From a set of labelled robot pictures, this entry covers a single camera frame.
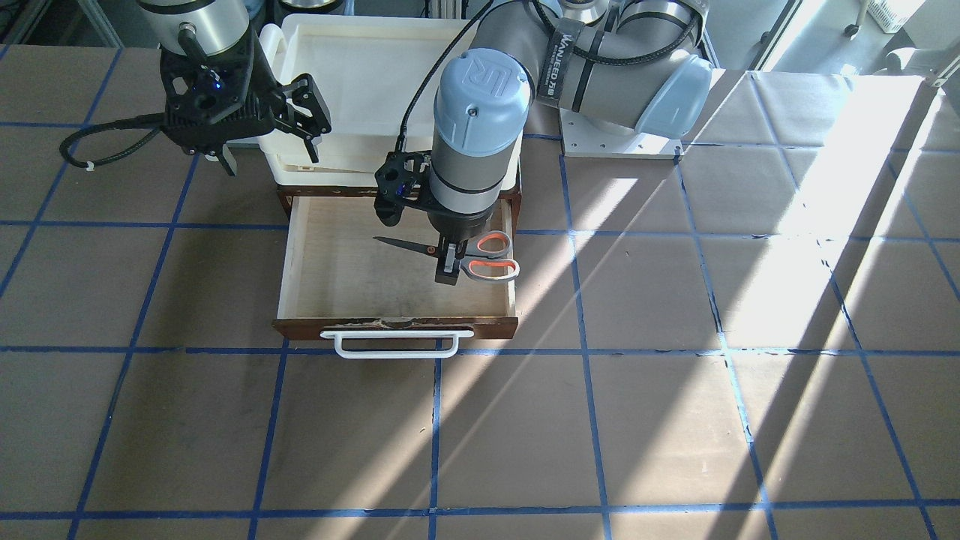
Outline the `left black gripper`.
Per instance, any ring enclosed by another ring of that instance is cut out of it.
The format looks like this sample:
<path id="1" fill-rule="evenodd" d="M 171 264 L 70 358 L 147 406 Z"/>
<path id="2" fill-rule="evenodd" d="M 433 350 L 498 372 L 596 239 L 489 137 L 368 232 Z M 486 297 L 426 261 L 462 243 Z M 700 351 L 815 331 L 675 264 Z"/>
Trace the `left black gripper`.
<path id="1" fill-rule="evenodd" d="M 470 239 L 489 230 L 494 206 L 476 213 L 453 212 L 440 204 L 428 206 L 429 222 L 439 233 L 436 246 L 437 283 L 456 286 L 460 264 L 473 255 L 476 246 Z"/>

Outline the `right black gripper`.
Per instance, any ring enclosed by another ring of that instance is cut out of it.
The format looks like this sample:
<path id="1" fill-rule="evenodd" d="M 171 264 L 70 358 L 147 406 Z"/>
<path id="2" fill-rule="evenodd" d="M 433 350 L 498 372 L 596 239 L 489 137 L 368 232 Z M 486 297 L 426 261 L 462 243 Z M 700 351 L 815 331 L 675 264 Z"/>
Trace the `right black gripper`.
<path id="1" fill-rule="evenodd" d="M 274 77 L 273 68 L 262 50 L 260 39 L 248 37 L 247 41 L 247 50 L 250 52 L 250 83 L 247 103 L 243 107 L 244 120 L 241 121 L 240 138 L 264 136 L 277 129 L 285 132 L 286 113 L 290 133 L 303 140 L 310 161 L 318 164 L 317 146 L 323 134 L 332 132 L 332 114 L 315 79 L 308 73 L 302 73 L 285 85 L 282 93 L 281 84 Z M 227 144 L 223 144 L 218 150 L 218 161 L 227 175 L 236 177 L 236 158 Z"/>

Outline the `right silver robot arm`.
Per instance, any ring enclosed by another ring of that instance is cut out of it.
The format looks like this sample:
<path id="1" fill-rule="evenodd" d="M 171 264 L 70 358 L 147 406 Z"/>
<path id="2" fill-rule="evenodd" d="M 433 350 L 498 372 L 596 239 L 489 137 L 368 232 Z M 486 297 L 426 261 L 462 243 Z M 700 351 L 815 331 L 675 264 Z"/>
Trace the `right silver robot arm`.
<path id="1" fill-rule="evenodd" d="M 310 160 L 332 129 L 314 79 L 303 73 L 282 85 L 262 51 L 241 1 L 141 1 L 159 38 L 166 95 L 160 126 L 190 155 L 215 158 L 227 173 L 236 161 L 227 143 L 275 130 L 303 140 Z"/>

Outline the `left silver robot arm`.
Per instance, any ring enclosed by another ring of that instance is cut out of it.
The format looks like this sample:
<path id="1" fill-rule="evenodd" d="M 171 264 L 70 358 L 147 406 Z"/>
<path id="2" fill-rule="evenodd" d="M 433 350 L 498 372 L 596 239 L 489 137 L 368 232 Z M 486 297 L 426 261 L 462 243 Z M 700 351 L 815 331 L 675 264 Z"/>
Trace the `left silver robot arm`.
<path id="1" fill-rule="evenodd" d="M 709 93 L 698 52 L 706 1 L 628 1 L 613 26 L 563 17 L 558 1 L 494 1 L 469 48 L 443 69 L 434 101 L 429 220 L 435 279 L 479 235 L 500 195 L 531 106 L 571 110 L 631 132 L 680 138 Z"/>

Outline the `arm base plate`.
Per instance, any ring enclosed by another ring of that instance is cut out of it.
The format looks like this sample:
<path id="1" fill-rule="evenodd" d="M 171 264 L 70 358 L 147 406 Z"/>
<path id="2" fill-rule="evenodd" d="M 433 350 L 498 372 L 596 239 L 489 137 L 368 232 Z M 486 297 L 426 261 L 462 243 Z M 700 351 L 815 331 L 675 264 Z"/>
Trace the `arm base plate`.
<path id="1" fill-rule="evenodd" d="M 563 151 L 574 158 L 647 158 L 674 160 L 683 156 L 681 140 L 638 133 L 570 110 L 560 109 Z"/>

